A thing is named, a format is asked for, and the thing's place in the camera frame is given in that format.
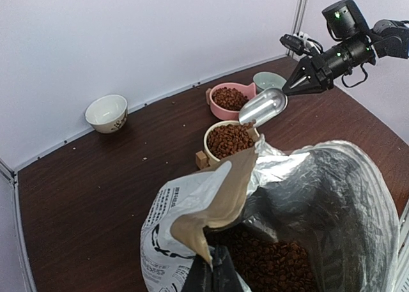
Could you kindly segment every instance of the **open bag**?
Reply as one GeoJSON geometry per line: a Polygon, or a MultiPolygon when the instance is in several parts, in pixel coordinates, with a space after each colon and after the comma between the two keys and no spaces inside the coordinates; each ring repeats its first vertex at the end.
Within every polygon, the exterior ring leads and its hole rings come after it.
{"type": "MultiPolygon", "coordinates": [[[[394,290],[397,211],[379,169],[352,143],[330,141],[285,155],[261,136],[254,148],[167,182],[141,231],[148,291],[181,292],[194,258],[210,266],[215,257],[203,229],[238,223],[272,242],[305,247],[321,292],[394,290]]],[[[231,277],[228,268],[219,274],[231,277]]],[[[202,282],[191,291],[214,290],[202,282]]]]}

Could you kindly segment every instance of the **white bowl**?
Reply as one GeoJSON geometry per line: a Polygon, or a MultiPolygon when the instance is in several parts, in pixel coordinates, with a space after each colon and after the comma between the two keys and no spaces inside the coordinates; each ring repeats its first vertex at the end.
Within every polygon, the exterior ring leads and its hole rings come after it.
{"type": "Polygon", "coordinates": [[[260,93],[268,88],[282,89],[287,80],[276,73],[260,72],[254,75],[253,82],[257,85],[257,92],[260,93]]]}
{"type": "Polygon", "coordinates": [[[219,158],[216,158],[216,156],[213,155],[213,153],[210,152],[209,147],[207,146],[207,137],[209,136],[209,133],[214,129],[217,128],[219,126],[226,126],[226,125],[240,125],[240,123],[238,121],[220,121],[214,125],[212,125],[204,134],[203,137],[203,145],[204,145],[204,152],[206,153],[206,155],[209,157],[209,165],[213,165],[217,162],[220,161],[219,158]]]}
{"type": "Polygon", "coordinates": [[[107,95],[95,100],[85,111],[86,121],[98,132],[118,131],[127,121],[128,103],[121,95],[107,95]]]}

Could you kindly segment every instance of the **brown wooden surface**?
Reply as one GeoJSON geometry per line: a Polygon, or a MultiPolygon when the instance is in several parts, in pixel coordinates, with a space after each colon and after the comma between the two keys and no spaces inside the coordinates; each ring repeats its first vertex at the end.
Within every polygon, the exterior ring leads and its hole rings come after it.
{"type": "MultiPolygon", "coordinates": [[[[196,170],[203,135],[218,121],[206,89],[249,84],[260,71],[287,77],[295,65],[284,58],[163,99],[131,114],[117,134],[90,133],[23,169],[22,224],[38,292],[146,291],[139,232],[159,188],[196,170]]],[[[339,89],[290,98],[259,130],[285,151],[332,139],[354,142],[379,166],[403,211],[409,147],[339,89]]]]}

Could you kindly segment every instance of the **bowl filled with kibble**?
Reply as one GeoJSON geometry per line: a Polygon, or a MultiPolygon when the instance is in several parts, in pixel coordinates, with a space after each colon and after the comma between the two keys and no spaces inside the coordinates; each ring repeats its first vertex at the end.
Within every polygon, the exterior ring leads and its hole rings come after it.
{"type": "Polygon", "coordinates": [[[252,123],[241,125],[238,121],[220,121],[205,133],[203,144],[209,164],[251,148],[259,134],[252,123]]]}
{"type": "Polygon", "coordinates": [[[206,93],[210,110],[223,121],[238,120],[242,107],[255,96],[255,83],[249,86],[233,82],[222,83],[209,89],[206,93]]]}

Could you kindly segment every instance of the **white wall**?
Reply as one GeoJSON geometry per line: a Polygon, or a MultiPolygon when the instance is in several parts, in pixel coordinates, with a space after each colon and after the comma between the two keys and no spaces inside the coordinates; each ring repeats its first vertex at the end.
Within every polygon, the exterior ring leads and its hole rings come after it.
{"type": "MultiPolygon", "coordinates": [[[[335,45],[327,32],[321,11],[340,0],[309,0],[301,30],[322,41],[325,49],[335,45]]],[[[381,19],[409,20],[409,0],[355,0],[370,27],[381,19]]],[[[409,144],[409,60],[382,58],[368,65],[369,78],[345,92],[358,100],[409,144]]],[[[346,82],[360,81],[360,68],[346,82]]]]}
{"type": "Polygon", "coordinates": [[[19,262],[12,191],[12,186],[0,174],[0,291],[24,292],[26,286],[19,262]]]}
{"type": "Polygon", "coordinates": [[[0,157],[16,168],[131,107],[280,54],[297,0],[0,0],[0,157]]]}

